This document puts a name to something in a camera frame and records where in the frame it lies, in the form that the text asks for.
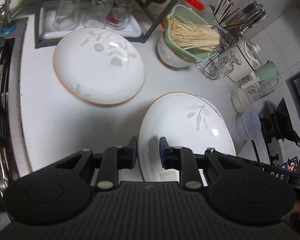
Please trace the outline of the drinking glass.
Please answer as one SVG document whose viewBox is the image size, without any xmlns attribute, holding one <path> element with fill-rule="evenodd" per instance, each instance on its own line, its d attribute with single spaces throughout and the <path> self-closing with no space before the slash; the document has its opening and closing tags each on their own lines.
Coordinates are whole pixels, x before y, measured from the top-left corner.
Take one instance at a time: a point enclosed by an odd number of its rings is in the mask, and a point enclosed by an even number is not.
<svg viewBox="0 0 300 240">
<path fill-rule="evenodd" d="M 83 27 L 104 29 L 113 2 L 114 0 L 91 0 L 87 14 L 82 21 Z"/>
<path fill-rule="evenodd" d="M 82 0 L 60 0 L 53 27 L 57 31 L 73 30 L 78 26 L 79 5 Z"/>
<path fill-rule="evenodd" d="M 107 26 L 116 30 L 125 29 L 134 4 L 134 0 L 114 0 L 113 6 L 106 18 Z"/>
</svg>

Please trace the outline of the white electric cooking pot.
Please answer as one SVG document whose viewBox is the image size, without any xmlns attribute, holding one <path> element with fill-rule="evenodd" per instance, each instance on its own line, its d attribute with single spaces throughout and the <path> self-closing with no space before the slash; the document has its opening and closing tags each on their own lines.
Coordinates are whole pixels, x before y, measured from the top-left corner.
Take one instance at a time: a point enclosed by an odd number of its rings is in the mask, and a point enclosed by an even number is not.
<svg viewBox="0 0 300 240">
<path fill-rule="evenodd" d="M 250 73 L 261 67 L 259 52 L 261 48 L 258 44 L 249 40 L 240 40 L 235 46 L 228 49 L 228 53 L 235 52 L 241 58 L 240 65 L 235 64 L 234 70 L 228 75 L 233 82 L 238 82 Z"/>
</svg>

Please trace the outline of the green utensil holder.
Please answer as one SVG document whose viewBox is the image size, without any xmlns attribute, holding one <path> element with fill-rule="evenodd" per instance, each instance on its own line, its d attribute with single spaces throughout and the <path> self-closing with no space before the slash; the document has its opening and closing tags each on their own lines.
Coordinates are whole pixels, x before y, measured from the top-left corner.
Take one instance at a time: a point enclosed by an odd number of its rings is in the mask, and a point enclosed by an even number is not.
<svg viewBox="0 0 300 240">
<path fill-rule="evenodd" d="M 255 25 L 267 18 L 262 3 L 257 0 L 246 0 L 236 4 L 233 0 L 219 0 L 215 6 L 210 5 L 211 23 L 224 34 L 243 37 Z"/>
</svg>

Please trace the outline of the drinking glass middle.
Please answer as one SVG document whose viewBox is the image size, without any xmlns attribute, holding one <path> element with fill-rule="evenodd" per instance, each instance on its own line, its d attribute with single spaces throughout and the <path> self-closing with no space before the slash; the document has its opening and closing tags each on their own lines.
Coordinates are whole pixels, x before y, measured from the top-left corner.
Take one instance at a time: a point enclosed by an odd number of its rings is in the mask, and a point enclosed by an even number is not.
<svg viewBox="0 0 300 240">
<path fill-rule="evenodd" d="M 82 21 L 83 27 L 104 29 L 113 2 L 114 0 L 91 0 L 87 14 Z"/>
</svg>

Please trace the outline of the drinking glass left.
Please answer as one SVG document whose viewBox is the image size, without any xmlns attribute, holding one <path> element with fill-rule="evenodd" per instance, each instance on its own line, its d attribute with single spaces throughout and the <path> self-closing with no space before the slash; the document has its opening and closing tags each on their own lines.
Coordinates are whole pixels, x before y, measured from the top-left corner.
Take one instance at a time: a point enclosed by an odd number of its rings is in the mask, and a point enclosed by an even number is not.
<svg viewBox="0 0 300 240">
<path fill-rule="evenodd" d="M 73 30 L 78 26 L 79 5 L 82 0 L 60 0 L 53 27 L 57 31 Z"/>
</svg>

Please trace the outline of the inverted crystal glass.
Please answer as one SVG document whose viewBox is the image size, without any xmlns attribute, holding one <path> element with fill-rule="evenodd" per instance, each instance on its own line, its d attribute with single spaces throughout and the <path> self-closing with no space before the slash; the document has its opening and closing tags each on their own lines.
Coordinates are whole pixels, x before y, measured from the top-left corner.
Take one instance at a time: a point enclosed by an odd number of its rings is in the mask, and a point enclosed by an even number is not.
<svg viewBox="0 0 300 240">
<path fill-rule="evenodd" d="M 225 56 L 219 57 L 219 60 L 215 63 L 214 67 L 219 78 L 224 78 L 225 76 L 231 74 L 234 71 L 235 65 L 241 65 L 241 56 L 234 50 L 229 53 L 225 53 Z"/>
</svg>

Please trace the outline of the red lid glass jar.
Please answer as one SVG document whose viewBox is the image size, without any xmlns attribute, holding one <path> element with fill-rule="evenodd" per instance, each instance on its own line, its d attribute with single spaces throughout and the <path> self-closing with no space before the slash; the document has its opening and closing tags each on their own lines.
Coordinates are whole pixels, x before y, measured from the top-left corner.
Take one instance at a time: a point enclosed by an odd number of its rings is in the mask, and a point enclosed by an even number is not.
<svg viewBox="0 0 300 240">
<path fill-rule="evenodd" d="M 179 0 L 162 20 L 161 26 L 166 29 L 170 15 L 180 16 L 194 24 L 207 24 L 200 16 L 204 8 L 205 5 L 201 0 Z"/>
</svg>

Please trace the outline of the sink faucet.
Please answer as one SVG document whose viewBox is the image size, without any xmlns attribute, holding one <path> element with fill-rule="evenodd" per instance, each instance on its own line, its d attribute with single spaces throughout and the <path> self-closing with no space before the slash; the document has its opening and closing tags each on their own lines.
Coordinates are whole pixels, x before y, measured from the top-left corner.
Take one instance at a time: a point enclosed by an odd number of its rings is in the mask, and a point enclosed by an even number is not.
<svg viewBox="0 0 300 240">
<path fill-rule="evenodd" d="M 16 28 L 16 23 L 12 21 L 12 16 L 10 12 L 10 0 L 5 0 L 4 12 L 2 16 L 2 28 L 1 34 L 8 35 L 13 32 Z"/>
</svg>

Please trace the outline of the translucent blue plastic bowl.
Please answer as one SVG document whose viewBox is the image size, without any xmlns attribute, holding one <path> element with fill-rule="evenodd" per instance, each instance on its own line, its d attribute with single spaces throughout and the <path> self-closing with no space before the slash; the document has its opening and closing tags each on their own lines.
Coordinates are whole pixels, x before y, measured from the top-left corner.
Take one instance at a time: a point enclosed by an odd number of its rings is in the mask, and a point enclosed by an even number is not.
<svg viewBox="0 0 300 240">
<path fill-rule="evenodd" d="M 255 140 L 257 133 L 261 131 L 261 122 L 257 111 L 244 112 L 236 119 L 236 131 L 242 140 Z"/>
</svg>

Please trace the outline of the leaf plate orange rim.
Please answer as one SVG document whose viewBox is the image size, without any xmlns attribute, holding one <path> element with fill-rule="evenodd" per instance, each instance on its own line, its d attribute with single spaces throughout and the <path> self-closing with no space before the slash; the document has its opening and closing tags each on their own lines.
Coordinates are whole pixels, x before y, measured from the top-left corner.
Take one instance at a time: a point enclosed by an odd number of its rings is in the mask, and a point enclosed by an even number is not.
<svg viewBox="0 0 300 240">
<path fill-rule="evenodd" d="M 126 38 L 106 29 L 70 32 L 55 47 L 52 65 L 71 94 L 98 105 L 126 102 L 146 81 L 139 51 Z"/>
<path fill-rule="evenodd" d="M 162 168 L 159 139 L 170 146 L 190 148 L 203 154 L 213 147 L 236 155 L 230 132 L 218 113 L 200 97 L 172 92 L 157 98 L 147 109 L 138 134 L 138 159 L 144 181 L 178 181 L 179 172 Z"/>
</svg>

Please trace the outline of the white ceramic bowl brown base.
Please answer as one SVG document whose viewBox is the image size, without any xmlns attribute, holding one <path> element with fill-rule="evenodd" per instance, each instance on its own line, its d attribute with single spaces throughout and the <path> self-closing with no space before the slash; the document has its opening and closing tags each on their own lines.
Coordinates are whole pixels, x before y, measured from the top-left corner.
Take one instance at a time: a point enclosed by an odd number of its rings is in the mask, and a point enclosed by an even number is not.
<svg viewBox="0 0 300 240">
<path fill-rule="evenodd" d="M 167 66 L 174 68 L 184 68 L 191 65 L 191 63 L 184 61 L 183 59 L 175 55 L 175 53 L 171 51 L 170 48 L 168 48 L 163 34 L 161 34 L 160 39 L 158 40 L 157 50 L 161 61 Z"/>
</svg>

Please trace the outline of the white plastic bowl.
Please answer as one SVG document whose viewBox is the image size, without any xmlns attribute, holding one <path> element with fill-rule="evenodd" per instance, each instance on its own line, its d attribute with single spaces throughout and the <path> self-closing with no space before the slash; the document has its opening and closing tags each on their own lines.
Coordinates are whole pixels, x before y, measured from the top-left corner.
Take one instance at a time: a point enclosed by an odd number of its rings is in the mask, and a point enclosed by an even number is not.
<svg viewBox="0 0 300 240">
<path fill-rule="evenodd" d="M 232 105 L 238 114 L 251 113 L 253 107 L 243 89 L 238 88 L 231 96 Z"/>
</svg>

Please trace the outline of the drinking glass right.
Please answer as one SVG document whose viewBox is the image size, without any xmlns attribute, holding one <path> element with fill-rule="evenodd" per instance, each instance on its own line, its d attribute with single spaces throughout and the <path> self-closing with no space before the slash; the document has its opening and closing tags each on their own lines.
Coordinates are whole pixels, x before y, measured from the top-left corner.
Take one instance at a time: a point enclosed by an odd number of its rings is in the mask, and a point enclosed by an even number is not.
<svg viewBox="0 0 300 240">
<path fill-rule="evenodd" d="M 113 6 L 106 18 L 107 26 L 116 30 L 125 29 L 134 4 L 134 0 L 114 0 Z"/>
</svg>

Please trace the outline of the green electric kettle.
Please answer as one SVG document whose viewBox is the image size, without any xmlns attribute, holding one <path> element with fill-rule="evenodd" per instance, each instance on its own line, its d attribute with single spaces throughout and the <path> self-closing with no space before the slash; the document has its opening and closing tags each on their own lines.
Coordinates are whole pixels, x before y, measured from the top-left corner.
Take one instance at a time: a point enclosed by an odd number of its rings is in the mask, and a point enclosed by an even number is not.
<svg viewBox="0 0 300 240">
<path fill-rule="evenodd" d="M 282 78 L 275 64 L 272 61 L 268 61 L 262 67 L 258 68 L 248 76 L 244 78 L 245 82 L 250 82 L 251 80 L 268 81 L 273 86 L 274 91 L 278 89 L 281 85 Z"/>
</svg>

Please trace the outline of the green colander basket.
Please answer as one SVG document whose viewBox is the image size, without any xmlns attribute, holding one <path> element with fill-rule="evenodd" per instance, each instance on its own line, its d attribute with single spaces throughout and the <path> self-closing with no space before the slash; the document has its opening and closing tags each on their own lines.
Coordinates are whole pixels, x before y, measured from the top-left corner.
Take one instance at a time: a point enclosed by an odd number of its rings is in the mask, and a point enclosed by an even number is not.
<svg viewBox="0 0 300 240">
<path fill-rule="evenodd" d="M 181 4 L 167 15 L 164 37 L 173 52 L 190 62 L 206 61 L 220 45 L 218 30 Z"/>
</svg>

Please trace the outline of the dried noodles bundle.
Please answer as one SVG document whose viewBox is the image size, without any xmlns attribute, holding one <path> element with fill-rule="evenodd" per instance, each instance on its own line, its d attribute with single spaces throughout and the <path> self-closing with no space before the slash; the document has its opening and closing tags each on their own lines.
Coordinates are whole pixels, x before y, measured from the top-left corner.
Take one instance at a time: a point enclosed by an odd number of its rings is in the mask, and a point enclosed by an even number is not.
<svg viewBox="0 0 300 240">
<path fill-rule="evenodd" d="M 220 45 L 220 34 L 208 24 L 194 24 L 180 16 L 168 20 L 171 40 L 185 50 L 213 52 Z"/>
</svg>

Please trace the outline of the textured glass cup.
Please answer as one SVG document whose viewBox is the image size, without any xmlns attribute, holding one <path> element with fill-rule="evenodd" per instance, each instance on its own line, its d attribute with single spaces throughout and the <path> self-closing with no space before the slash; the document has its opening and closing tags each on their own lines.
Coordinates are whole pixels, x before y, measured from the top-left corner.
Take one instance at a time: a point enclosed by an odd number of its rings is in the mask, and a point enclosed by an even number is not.
<svg viewBox="0 0 300 240">
<path fill-rule="evenodd" d="M 249 86 L 247 91 L 253 96 L 255 101 L 258 101 L 271 94 L 274 89 L 270 82 L 263 80 Z"/>
</svg>

